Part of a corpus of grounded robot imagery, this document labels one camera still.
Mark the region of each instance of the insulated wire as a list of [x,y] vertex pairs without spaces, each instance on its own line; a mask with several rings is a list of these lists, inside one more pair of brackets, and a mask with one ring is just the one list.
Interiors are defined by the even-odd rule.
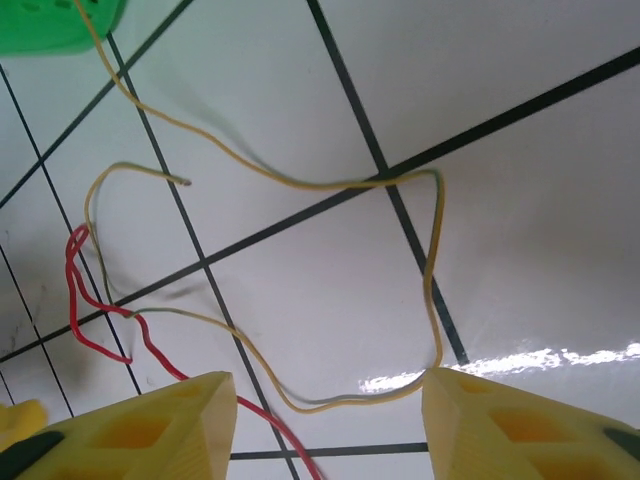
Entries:
[[[301,190],[312,190],[312,191],[329,191],[329,190],[336,190],[336,189],[348,189],[348,188],[352,188],[352,189],[369,189],[369,188],[375,188],[375,187],[384,187],[384,186],[391,186],[391,185],[399,185],[399,184],[403,184],[409,180],[412,179],[416,179],[418,177],[421,176],[425,176],[425,175],[429,175],[429,176],[433,176],[436,180],[436,186],[437,186],[437,200],[436,200],[436,211],[435,211],[435,215],[434,215],[434,220],[433,220],[433,229],[432,229],[432,236],[431,236],[431,241],[430,241],[430,245],[429,245],[429,251],[428,251],[428,255],[427,255],[427,261],[426,261],[426,266],[425,266],[425,270],[424,270],[424,276],[423,276],[423,295],[424,295],[424,299],[425,299],[425,305],[426,305],[426,309],[427,309],[427,314],[429,316],[429,320],[431,323],[431,329],[432,329],[432,333],[433,333],[433,337],[434,337],[434,341],[435,341],[435,347],[436,347],[436,356],[433,362],[433,366],[439,366],[442,362],[442,357],[443,357],[443,347],[442,347],[442,340],[440,338],[440,333],[439,333],[439,328],[438,328],[438,320],[437,320],[437,315],[435,312],[435,308],[434,308],[434,302],[433,302],[433,296],[432,296],[432,281],[433,281],[433,271],[434,271],[434,267],[435,267],[435,258],[437,255],[437,250],[438,250],[438,243],[439,243],[439,239],[440,239],[440,231],[441,231],[441,225],[442,225],[442,217],[443,217],[443,212],[444,212],[444,193],[445,193],[445,184],[444,184],[444,178],[442,177],[442,175],[440,174],[439,171],[434,170],[434,169],[425,169],[425,170],[419,170],[416,172],[412,172],[412,173],[408,173],[406,175],[403,175],[401,177],[397,177],[397,178],[392,178],[392,179],[386,179],[386,180],[365,180],[365,181],[346,181],[346,182],[334,182],[334,183],[326,183],[326,184],[316,184],[316,183],[309,183],[309,182],[303,182],[303,181],[299,181],[299,180],[295,180],[295,179],[291,179],[291,178],[287,178],[287,177],[283,177],[280,176],[276,173],[273,173],[269,170],[266,170],[264,168],[259,167],[258,165],[255,165],[254,163],[250,162],[249,160],[246,160],[245,158],[243,158],[242,156],[240,156],[238,153],[236,153],[234,150],[232,150],[230,147],[228,147],[227,145],[225,145],[221,140],[219,140],[217,137],[215,137],[214,135],[210,134],[209,132],[206,132],[205,130],[202,130],[198,127],[195,127],[193,125],[190,125],[188,123],[182,122],[180,120],[177,120],[159,110],[156,110],[153,107],[150,107],[149,105],[144,104],[143,102],[141,102],[140,100],[138,100],[134,95],[131,94],[131,92],[129,92],[129,90],[122,84],[122,82],[120,81],[118,74],[116,73],[116,71],[113,69],[113,67],[111,66],[111,63],[109,62],[109,59],[107,58],[107,55],[101,45],[101,39],[98,35],[98,33],[96,32],[91,20],[89,19],[86,11],[84,10],[84,7],[82,6],[82,4],[80,3],[80,0],[74,0],[74,3],[84,21],[84,23],[87,26],[87,29],[89,30],[89,33],[91,35],[91,37],[94,40],[95,43],[95,47],[96,50],[98,52],[98,55],[100,56],[102,63],[104,64],[107,72],[109,73],[109,76],[111,77],[112,81],[114,82],[114,84],[118,87],[118,89],[125,95],[125,97],[127,97],[134,105],[136,105],[139,109],[144,110],[145,112],[156,116],[158,118],[161,118],[163,120],[165,120],[166,122],[182,128],[184,130],[188,130],[191,131],[197,135],[200,135],[201,137],[206,138],[207,140],[209,140],[210,142],[212,142],[214,145],[216,145],[219,149],[221,149],[224,153],[226,153],[228,156],[230,156],[233,160],[237,161],[238,163],[240,163],[241,165],[245,166],[246,168],[249,168],[250,170],[263,175],[267,178],[270,178],[271,180],[274,180],[278,183],[281,183],[283,185],[289,186],[289,187],[293,187],[293,188],[297,188],[297,189],[301,189]],[[108,273],[105,267],[105,263],[104,263],[104,258],[102,256],[102,253],[100,251],[100,246],[99,246],[99,242],[98,242],[98,237],[95,231],[95,226],[91,223],[91,219],[90,219],[90,215],[89,215],[89,207],[90,207],[90,202],[91,202],[91,198],[93,196],[93,194],[95,193],[95,191],[99,188],[99,186],[101,185],[101,183],[104,181],[104,179],[109,175],[109,173],[111,173],[113,170],[115,169],[129,169],[129,170],[135,170],[138,171],[140,173],[146,173],[149,175],[153,175],[159,178],[164,178],[168,181],[174,182],[176,184],[179,185],[189,185],[190,182],[188,180],[182,179],[180,177],[176,177],[173,175],[168,175],[168,174],[164,174],[162,172],[158,172],[155,170],[151,170],[151,169],[147,169],[145,167],[141,167],[139,165],[135,165],[135,164],[129,164],[129,163],[118,163],[115,165],[112,165],[112,167],[110,167],[109,169],[105,170],[105,172],[103,172],[103,174],[98,177],[98,179],[96,179],[96,181],[93,183],[93,185],[91,186],[91,188],[89,189],[89,193],[87,195],[87,198],[85,200],[85,209],[84,209],[84,214],[85,214],[85,221],[89,230],[89,235],[91,238],[91,241],[94,245],[94,248],[96,250],[96,253],[98,255],[99,258],[99,264],[100,264],[100,268],[101,268],[101,273],[102,273],[102,279],[103,279],[103,283],[105,286],[105,290],[108,292],[108,298],[109,301],[111,303],[113,303],[112,298],[111,298],[111,294],[110,294],[110,289],[109,289],[109,277],[108,277]],[[172,311],[173,313],[178,313],[177,309],[166,309],[166,311]],[[210,317],[205,317],[203,315],[199,315],[199,314],[195,314],[193,312],[186,312],[186,311],[182,311],[182,313],[180,313],[181,315],[186,315],[186,316],[191,316],[193,318],[199,318],[200,320],[206,320],[206,321],[210,321],[210,320],[215,320],[215,319],[211,319]],[[215,325],[221,326],[224,325],[227,328],[227,325],[225,325],[224,323],[220,322],[219,320],[215,320],[215,322],[213,322]],[[260,362],[262,364],[262,366],[265,368],[265,370],[267,372],[271,372],[273,374],[273,371],[271,370],[271,368],[267,368],[268,367],[268,363],[264,360],[264,358],[260,355],[260,356],[256,356],[256,358],[258,360],[260,360],[262,358],[263,362]],[[421,387],[421,380],[423,377],[424,373],[416,380],[414,380],[413,382],[411,382],[409,385],[402,387],[394,392],[388,392],[388,393],[384,393],[381,395],[370,395],[367,396],[366,398],[362,398],[362,399],[348,399],[348,400],[340,400],[340,401],[336,401],[336,402],[331,402],[329,404],[326,405],[322,405],[322,406],[318,406],[318,407],[313,407],[313,408],[300,408],[298,406],[296,406],[295,404],[293,404],[289,398],[286,396],[286,394],[284,393],[280,382],[278,381],[277,377],[275,376],[275,374],[273,374],[272,376],[270,375],[270,379],[273,381],[274,386],[276,387],[276,390],[278,391],[279,395],[282,397],[283,401],[289,406],[291,407],[293,410],[300,412],[300,413],[316,413],[316,412],[320,412],[320,411],[324,411],[330,408],[334,408],[334,407],[338,407],[338,406],[344,406],[344,405],[373,405],[373,404],[378,404],[378,403],[386,403],[389,401],[393,401],[393,400],[397,400],[403,397],[406,397],[408,395],[410,395],[411,393],[414,393],[415,391],[419,390]]]
[[[90,227],[92,225],[92,222],[91,222],[91,217],[89,212],[91,210],[92,196],[95,194],[96,191],[98,191],[98,189],[100,188],[100,185],[108,177],[108,175],[116,170],[133,170],[135,172],[141,172],[141,173],[153,175],[158,178],[166,179],[171,182],[177,183],[179,185],[190,185],[190,182],[187,179],[166,175],[162,172],[147,169],[144,167],[139,167],[138,165],[129,164],[125,162],[116,163],[108,167],[102,174],[100,174],[100,176],[98,176],[96,181],[91,185],[91,187],[88,190],[87,197],[85,198],[85,203],[84,203],[85,221],[87,222],[86,225],[87,225],[87,230],[89,232],[89,235],[90,236],[93,235],[92,239],[94,240],[94,248],[96,251],[96,256],[98,258],[98,263],[100,265],[103,284],[104,284],[105,290],[107,291],[107,295],[110,298],[111,303],[113,303],[113,301],[111,300],[111,296],[109,293],[110,281],[109,281],[108,274],[104,269],[105,261],[100,248],[100,243],[98,241],[98,236],[96,235],[95,228]],[[429,252],[427,255],[427,263],[425,267],[425,274],[423,276],[422,287],[423,287],[425,305],[426,305],[428,316],[430,319],[431,329],[432,329],[433,337],[435,339],[435,346],[436,346],[436,357],[434,359],[433,366],[439,366],[440,363],[442,362],[443,348],[442,348],[442,340],[440,339],[437,316],[434,309],[434,303],[433,303],[433,298],[431,293],[432,292],[431,284],[433,280],[433,270],[435,267],[435,257],[437,254],[437,249],[439,244],[442,217],[444,214],[444,193],[445,193],[444,179],[442,178],[442,176],[437,170],[434,170],[434,171],[423,170],[420,173],[422,172],[424,174],[433,175],[436,178],[436,186],[437,186],[436,211],[435,211],[434,221],[433,221],[433,232],[432,232]],[[323,405],[318,405],[318,406],[309,407],[309,408],[300,407],[289,399],[289,396],[284,390],[282,382],[278,379],[277,375],[269,365],[269,362],[267,362],[267,360],[256,348],[253,342],[244,333],[228,326],[226,323],[220,320],[217,320],[215,318],[202,315],[199,313],[195,313],[195,312],[190,312],[187,310],[178,309],[178,308],[170,308],[170,307],[143,308],[125,316],[134,317],[137,319],[137,315],[141,313],[154,313],[154,312],[173,313],[176,315],[181,315],[181,316],[190,317],[197,320],[202,320],[202,321],[211,323],[212,325],[215,325],[217,327],[220,327],[223,330],[230,333],[231,335],[233,335],[235,338],[240,340],[247,347],[247,349],[253,354],[256,360],[258,360],[262,368],[265,370],[267,376],[269,377],[269,380],[271,381],[271,383],[273,383],[273,386],[276,389],[276,392],[278,393],[282,401],[289,408],[291,408],[292,410],[298,413],[304,413],[304,414],[318,413],[318,412],[322,412],[325,410],[346,406],[346,405],[365,406],[365,405],[377,405],[381,403],[387,403],[387,402],[399,400],[408,395],[411,395],[412,393],[418,391],[422,386],[422,378],[424,376],[424,373],[422,373],[420,376],[418,376],[415,380],[413,380],[408,385],[405,385],[404,387],[401,387],[391,392],[384,392],[384,393],[375,394],[375,395],[353,395],[353,396],[341,395],[339,400],[329,401],[328,403],[325,403]]]
[[[158,347],[156,347],[155,344],[152,342],[151,336],[149,333],[149,326],[146,320],[142,317],[142,315],[140,315],[139,313],[131,312],[130,310],[127,310],[122,307],[118,307],[116,305],[106,305],[106,304],[100,303],[91,297],[91,295],[87,291],[87,288],[84,284],[84,280],[82,279],[80,270],[78,270],[78,267],[74,263],[75,256],[78,254],[78,252],[82,248],[82,245],[86,241],[88,236],[89,236],[88,227],[86,225],[81,225],[80,227],[76,228],[73,231],[73,233],[69,237],[69,240],[67,241],[67,247],[65,249],[65,257],[66,257],[65,272],[67,277],[67,286],[69,288],[69,304],[70,304],[69,323],[71,325],[71,331],[73,332],[75,337],[83,345],[93,350],[96,350],[102,353],[103,355],[106,355],[112,360],[116,360],[118,362],[125,363],[125,364],[130,364],[132,362],[131,358],[122,357],[120,355],[110,352],[109,350],[102,347],[101,345],[98,345],[92,342],[91,340],[89,340],[82,333],[78,325],[78,311],[77,311],[77,299],[76,299],[76,288],[75,288],[77,284],[78,290],[80,290],[80,295],[82,296],[82,298],[93,307],[107,311],[107,312],[117,313],[123,316],[134,316],[140,325],[140,328],[142,330],[144,345],[147,347],[149,352],[151,352],[151,354],[154,357],[156,357],[156,359],[165,368],[165,370],[169,372],[171,375],[173,375],[177,380],[179,381],[188,380],[189,376],[185,375],[180,370],[178,370],[169,361],[169,359],[162,353],[162,351]],[[296,452],[298,452],[298,455],[300,455],[300,458],[302,459],[305,466],[309,470],[309,473],[311,474],[312,479],[322,480],[322,475],[317,465],[315,464],[313,459],[309,456],[309,454],[305,450],[300,440],[298,440],[298,438],[293,434],[293,432],[289,429],[289,427],[287,427],[287,425],[283,421],[281,421],[271,413],[267,412],[266,410],[263,410],[253,402],[239,395],[237,396],[237,402],[238,404],[244,406],[245,408],[248,408],[255,414],[267,420],[280,433],[282,433],[282,435],[287,440],[289,440],[289,443],[291,443],[291,446],[296,450]]]

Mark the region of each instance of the tile floor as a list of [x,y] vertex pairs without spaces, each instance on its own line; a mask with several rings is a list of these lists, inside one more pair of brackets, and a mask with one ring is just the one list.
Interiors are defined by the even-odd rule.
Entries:
[[[638,2],[129,4],[105,43],[125,79],[253,160],[308,181],[442,169],[448,365],[640,426]],[[39,398],[57,421],[174,381],[130,322],[81,306],[130,370],[66,327],[66,237],[116,161],[194,180],[174,196],[123,173],[100,191],[123,304],[224,314],[305,397],[391,389],[432,358],[429,182],[290,190],[140,115],[93,51],[0,65],[0,402]],[[268,402],[329,479],[431,478],[419,395],[299,416],[224,333],[150,320],[186,373],[231,371]],[[230,479],[308,478],[258,418],[240,411],[236,431]]]

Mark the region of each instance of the grout line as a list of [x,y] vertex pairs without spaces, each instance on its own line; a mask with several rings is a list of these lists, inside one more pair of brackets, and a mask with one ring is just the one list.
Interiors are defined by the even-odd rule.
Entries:
[[[49,188],[51,189],[51,193],[53,194],[53,197],[55,198],[56,204],[58,205],[58,209],[60,210],[60,214],[62,215],[62,218],[64,219],[65,225],[67,226],[67,231],[69,232],[69,235],[71,235],[71,232],[73,232],[73,228],[71,226],[71,223],[69,222],[69,217],[67,216],[67,212],[65,211],[65,209],[64,209],[64,207],[62,205],[62,201],[60,200],[60,197],[58,196],[58,192],[56,191],[55,187],[53,186],[53,181],[51,180],[51,177],[49,176],[49,172],[47,171],[46,165],[42,165],[42,171],[44,172],[44,175],[47,178],[47,183],[49,184]],[[84,254],[82,252],[79,252],[79,253],[80,253],[80,261],[82,262],[82,266],[84,267],[84,271],[86,272],[87,277],[89,278],[89,283],[91,283],[91,288],[93,289],[93,292],[96,295],[96,298],[98,299],[98,301],[100,303],[103,303],[101,295],[100,295],[100,291],[98,290],[98,286],[96,285],[96,282],[95,282],[95,280],[93,278],[93,275],[91,274],[91,270],[89,269],[89,265],[87,264],[85,256],[84,256]],[[111,317],[106,312],[101,312],[101,313],[104,313],[104,317],[107,320],[107,325],[109,327],[109,330],[111,331],[111,335],[113,335],[113,338],[116,341],[116,346],[118,347],[118,351],[120,352],[120,355],[122,355],[123,357],[126,357],[127,355],[125,354],[124,347],[122,346],[122,342],[120,341],[120,337],[118,337],[118,333],[116,332],[116,329],[113,326],[113,322],[111,320]],[[140,390],[140,385],[138,384],[138,380],[136,379],[135,375],[133,374],[133,368],[129,364],[124,364],[124,366],[127,369],[127,372],[129,372],[129,377],[131,378],[131,382],[133,383],[133,387],[136,389],[136,393],[138,395],[141,395],[142,391]]]
[[[115,57],[116,57],[116,61],[118,62],[118,64],[120,65],[120,67],[122,68],[123,64],[122,64],[122,57],[120,56],[120,52],[118,50],[118,46],[115,42],[115,40],[113,39],[111,34],[107,35],[107,40],[109,41],[109,45],[111,46],[111,49],[113,50]],[[136,97],[138,97],[138,94],[135,90],[135,87],[133,85],[133,81],[131,80],[131,76],[129,75],[128,72],[125,72],[124,74],[124,81],[127,84],[127,88],[129,89],[129,91],[131,92],[131,94]],[[151,146],[153,147],[153,150],[156,154],[156,157],[158,159],[158,163],[160,163],[160,167],[162,168],[162,171],[166,174],[170,174],[170,170],[169,167],[167,165],[167,162],[164,158],[164,154],[162,153],[162,150],[160,148],[160,145],[158,144],[158,140],[155,136],[155,133],[153,132],[153,129],[151,127],[151,124],[149,123],[149,119],[147,118],[146,113],[140,109],[140,108],[136,108],[138,110],[138,114],[140,115],[140,120],[142,121],[142,124],[144,126],[144,129],[147,133],[147,136],[149,137],[149,141],[151,142]],[[169,187],[169,190],[171,191],[171,195],[173,196],[173,200],[176,203],[176,206],[178,207],[178,210],[180,212],[180,216],[182,217],[182,221],[184,222],[184,225],[187,229],[187,233],[189,234],[189,238],[191,239],[191,243],[193,244],[196,253],[198,255],[198,258],[200,259],[200,261],[202,261],[205,257],[204,255],[204,251],[202,250],[202,246],[200,244],[200,241],[198,240],[198,236],[196,234],[195,229],[193,228],[193,224],[191,223],[191,220],[189,219],[189,215],[187,214],[187,210],[184,206],[184,203],[182,202],[182,198],[180,197],[180,194],[178,193],[178,189],[176,187],[176,185],[172,182],[167,181],[167,185]],[[220,288],[213,276],[213,273],[211,271],[211,268],[207,265],[204,267],[204,273],[207,277],[207,280],[209,281],[209,285],[211,286],[213,293],[216,297],[216,300],[218,301],[218,304],[220,306],[220,309],[222,311],[222,315],[227,323],[227,325],[229,325],[232,328],[236,328],[233,322],[233,319],[231,318],[231,314],[229,313],[229,310],[227,308],[226,302],[224,301],[224,298],[222,297],[222,292],[220,291]],[[253,366],[251,364],[251,361],[249,360],[249,357],[247,355],[247,352],[244,348],[244,345],[242,345],[242,343],[240,342],[240,340],[238,340],[237,338],[233,337],[233,341],[236,345],[236,348],[238,350],[238,353],[240,354],[240,357],[242,359],[242,363],[244,364],[245,369],[247,370],[247,374],[249,375],[249,378],[251,380],[251,383],[253,385],[254,390],[256,391],[256,394],[258,395],[258,399],[260,401],[260,404],[262,406],[262,408],[264,410],[266,410],[267,412],[271,413],[271,409],[269,407],[269,404],[267,402],[267,399],[264,395],[264,392],[262,390],[262,387],[258,381],[258,377],[255,374],[255,371],[253,369]],[[280,446],[280,449],[283,452],[287,451],[287,447],[284,443],[284,439],[282,438],[282,434],[274,427],[271,426],[271,429],[273,431],[274,436],[276,437],[276,441],[278,442],[278,445]],[[291,475],[293,476],[294,479],[300,480],[300,477],[296,471],[295,465],[293,464],[293,460],[291,460],[291,458],[287,457],[287,464],[289,466],[289,470],[291,471]]]
[[[327,53],[331,58],[333,66],[336,70],[336,74],[342,84],[342,89],[351,105],[351,109],[353,110],[353,114],[356,117],[358,125],[360,126],[360,130],[362,131],[362,135],[364,136],[365,142],[367,143],[367,147],[369,148],[369,152],[373,157],[373,161],[378,168],[378,171],[382,174],[389,171],[389,164],[387,163],[384,154],[382,153],[382,149],[380,148],[380,143],[376,137],[375,132],[373,131],[373,127],[371,122],[369,121],[369,117],[365,111],[364,105],[360,100],[360,96],[356,90],[356,87],[351,79],[351,75],[349,74],[349,70],[347,69],[347,65],[340,53],[340,49],[338,48],[338,44],[331,33],[331,28],[327,22],[324,13],[322,12],[322,7],[318,3],[318,0],[307,0],[307,5],[311,10],[311,14],[316,22],[316,26],[320,32],[320,36],[324,42],[324,45],[327,49]],[[423,273],[426,267],[426,256],[424,253],[424,249],[422,248],[422,244],[420,239],[418,238],[418,234],[416,232],[415,227],[413,226],[413,222],[409,216],[409,212],[407,211],[407,207],[405,206],[402,196],[400,195],[400,191],[397,186],[389,186],[386,187],[387,194],[389,195],[389,199],[391,200],[391,204],[393,205],[393,210],[396,213],[396,217],[400,222],[400,226],[404,232],[405,238],[411,248],[411,252],[413,253],[414,259],[418,264],[418,268],[420,269],[420,273]],[[466,365],[469,363],[469,357],[467,355],[467,351],[462,345],[462,340],[460,339],[460,335],[453,323],[453,319],[451,318],[451,314],[449,313],[449,309],[440,293],[440,289],[438,287],[437,281],[435,277],[433,278],[433,282],[431,285],[431,290],[434,296],[434,299],[438,297],[437,302],[434,301],[434,305],[438,312],[438,316],[440,317],[440,323],[449,339],[449,343],[451,344],[451,348],[453,350],[454,355],[456,356],[456,360],[460,365]]]
[[[194,0],[182,0],[165,18],[160,25],[149,35],[149,37],[140,45],[137,50],[131,55],[129,60],[124,63],[124,67],[118,71],[118,78],[122,78],[122,76],[128,72],[138,60],[155,44],[156,40],[160,38],[160,36],[167,31],[167,29],[175,22],[178,17],[193,3]],[[5,82],[7,82],[6,74],[0,65],[0,74],[2,75]],[[51,144],[49,148],[42,154],[42,156],[38,159],[36,163],[34,163],[27,173],[25,173],[20,180],[13,186],[11,190],[0,200],[0,208],[5,206],[11,198],[22,188],[22,186],[27,183],[27,180],[33,176],[33,174],[38,170],[38,168],[47,161],[51,154],[62,144],[64,140],[67,139],[69,135],[76,129],[76,127],[91,113],[91,111],[100,103],[100,101],[111,91],[111,89],[115,86],[113,80],[107,81],[107,83],[100,89],[100,91],[96,94],[95,97],[89,102],[89,104],[82,109],[82,111],[78,114],[78,116],[63,130],[60,136]]]
[[[11,275],[11,280],[13,281],[13,285],[16,287],[16,290],[18,291],[18,295],[20,296],[20,301],[22,302],[22,306],[24,307],[25,311],[27,312],[27,316],[29,317],[29,322],[31,323],[31,326],[33,327],[33,331],[36,334],[36,337],[38,337],[38,339],[40,339],[40,332],[38,331],[38,327],[36,326],[36,323],[33,320],[33,316],[31,315],[31,310],[29,310],[29,306],[27,305],[27,300],[24,298],[24,295],[22,294],[22,290],[20,289],[20,285],[18,284],[18,279],[16,278],[16,276],[13,273],[13,269],[11,268],[11,265],[9,264],[9,259],[7,258],[7,255],[4,253],[4,248],[2,248],[2,245],[0,245],[0,254],[2,254],[2,258],[4,259],[4,263],[7,265],[7,270],[9,270],[9,275]],[[53,373],[53,378],[55,379],[56,383],[58,384],[58,388],[60,389],[60,393],[62,394],[62,398],[64,399],[64,403],[67,405],[67,409],[69,410],[69,414],[73,417],[73,410],[71,409],[71,405],[69,404],[69,399],[67,398],[67,394],[64,393],[64,389],[62,388],[62,383],[60,383],[60,378],[58,378],[58,373],[56,372],[56,369],[53,367],[53,363],[51,362],[51,357],[49,357],[49,352],[47,352],[47,348],[45,347],[44,343],[40,345],[42,347],[42,351],[44,352],[44,356],[47,359],[47,363],[49,364],[49,368],[51,369],[51,373]]]
[[[16,98],[14,92],[13,92],[13,88],[11,88],[11,84],[9,83],[9,79],[7,78],[7,76],[4,74],[4,72],[2,72],[2,78],[4,79],[4,83],[7,87],[7,90],[9,91],[9,95],[11,96],[11,100],[13,101],[13,105],[16,109],[16,111],[18,112],[18,117],[20,118],[20,121],[22,122],[22,126],[25,130],[25,132],[27,133],[27,137],[29,137],[29,141],[31,142],[31,146],[33,147],[33,151],[36,155],[36,157],[38,158],[38,160],[40,160],[42,158],[42,156],[40,155],[40,150],[38,149],[38,145],[35,142],[35,139],[33,138],[33,134],[31,133],[31,129],[29,128],[29,125],[27,124],[27,120],[24,116],[24,114],[22,113],[22,109],[20,108],[20,105],[18,104],[18,99]],[[58,205],[58,209],[60,210],[60,214],[62,215],[62,218],[64,220],[65,225],[67,226],[67,231],[69,232],[69,234],[71,234],[71,232],[73,231],[72,227],[71,227],[71,223],[69,222],[69,217],[67,216],[67,212],[64,209],[64,206],[62,205],[62,201],[60,200],[60,197],[58,196],[58,192],[56,191],[54,185],[53,185],[53,181],[51,180],[51,176],[49,175],[49,171],[47,170],[47,167],[45,166],[44,163],[41,164],[42,167],[42,172],[44,173],[44,176],[46,178],[47,183],[49,184],[49,188],[51,189],[51,193],[53,194],[53,197],[56,201],[56,204]],[[91,287],[93,288],[93,291],[98,299],[98,301],[102,302],[102,299],[100,298],[100,292],[98,291],[98,287],[96,286],[96,282],[93,279],[93,275],[91,275],[91,270],[89,270],[89,265],[86,262],[86,259],[84,257],[84,254],[82,252],[80,252],[80,260],[82,262],[82,265],[84,266],[85,272],[87,273],[87,276],[89,277],[89,282],[91,283]],[[109,326],[109,329],[111,330],[111,334],[113,335],[113,338],[116,341],[116,345],[118,347],[118,350],[120,351],[120,354],[124,357],[126,356],[124,353],[124,348],[122,347],[122,343],[120,342],[120,339],[118,338],[118,334],[116,333],[116,329],[113,326],[113,322],[111,321],[111,318],[109,317],[109,314],[107,314],[106,312],[104,313],[105,319],[107,320],[107,324]],[[42,341],[42,338],[40,337],[40,335],[38,335],[38,340],[40,341],[40,343],[43,345],[44,347],[44,341]],[[136,380],[136,378],[133,375],[133,370],[131,369],[131,365],[125,365],[125,367],[127,368],[127,371],[129,372],[129,376],[131,377],[131,381],[133,382],[133,386],[136,389],[136,392],[138,393],[138,395],[141,394],[140,391],[140,386],[138,385],[138,382]]]
[[2,374],[2,372],[0,372],[0,379],[2,379],[2,383],[4,384],[4,388],[7,391],[7,395],[9,395],[9,401],[11,402],[11,405],[15,405],[16,402],[13,399],[13,395],[11,395],[11,390],[9,390],[9,385],[7,385],[7,381],[4,379],[4,375]]
[[[307,453],[311,457],[345,457],[361,455],[395,455],[403,453],[426,453],[429,449],[424,442],[417,443],[395,443],[389,445],[362,445],[357,447],[329,447],[329,448],[308,448]],[[294,458],[299,458],[297,452],[289,450],[286,452]],[[283,458],[283,452],[241,452],[232,453],[230,460],[266,460]]]
[[[425,165],[444,157],[450,153],[453,153],[461,148],[466,147],[467,145],[480,140],[486,136],[489,136],[495,132],[498,132],[510,125],[513,125],[521,120],[524,120],[527,117],[530,117],[554,104],[560,103],[563,100],[571,98],[574,95],[577,95],[580,92],[587,90],[590,87],[593,87],[599,83],[602,83],[610,78],[615,77],[627,70],[630,70],[640,64],[640,47],[637,47],[619,57],[614,58],[613,60],[606,62],[588,72],[579,75],[578,77],[573,78],[537,97],[534,97],[530,100],[527,100],[520,105],[511,108],[489,120],[486,120],[474,127],[471,127],[464,132],[455,135],[444,142],[441,142],[421,153],[414,155],[396,165],[393,165],[389,168],[387,172],[384,174],[374,175],[367,180],[383,180],[389,178],[395,178],[405,173],[409,173],[412,170],[417,168],[424,167]],[[314,217],[322,212],[325,212],[335,206],[338,206],[362,193],[368,191],[367,189],[347,189],[342,190],[333,194],[332,196],[321,200],[320,202],[311,205],[293,215],[290,215],[275,224],[266,227],[228,247],[223,248],[222,250],[213,253],[207,257],[205,257],[201,261],[197,261],[191,265],[187,265],[186,267],[181,268],[180,270],[144,287],[137,292],[134,292],[119,301],[116,302],[116,305],[125,305],[129,302],[137,300],[145,295],[153,293],[159,290],[162,287],[169,285],[172,282],[180,280],[192,273],[197,272],[198,270],[204,268],[206,265],[212,265],[224,258],[233,255],[245,248],[250,247],[258,243],[259,241],[265,240],[273,235],[276,235],[288,228],[291,228],[299,223],[302,223],[309,218]],[[6,203],[6,197],[3,201],[0,202],[0,207]],[[101,315],[101,312],[90,314],[79,320],[79,324],[83,325],[87,322],[90,322]],[[70,329],[69,327],[63,327],[51,334],[45,335],[43,337],[43,342],[47,342],[56,338]],[[0,363],[9,360],[11,358],[16,357],[34,347],[40,345],[41,342],[31,342],[30,344],[5,355],[0,358]]]

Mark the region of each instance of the green plastic object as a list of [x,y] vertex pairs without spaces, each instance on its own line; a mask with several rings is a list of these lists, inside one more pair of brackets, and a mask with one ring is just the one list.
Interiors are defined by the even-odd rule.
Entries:
[[[126,0],[81,0],[101,38]],[[73,0],[0,0],[0,55],[75,53],[93,46]]]

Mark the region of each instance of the yellow plastic block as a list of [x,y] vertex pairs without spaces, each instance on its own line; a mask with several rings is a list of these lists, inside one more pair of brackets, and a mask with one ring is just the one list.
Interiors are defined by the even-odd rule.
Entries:
[[638,432],[617,420],[444,368],[422,401],[437,480],[640,479]]
[[20,480],[224,479],[237,401],[209,373],[51,425],[62,440]]
[[0,405],[0,452],[36,433],[47,424],[47,412],[37,400],[12,407]]

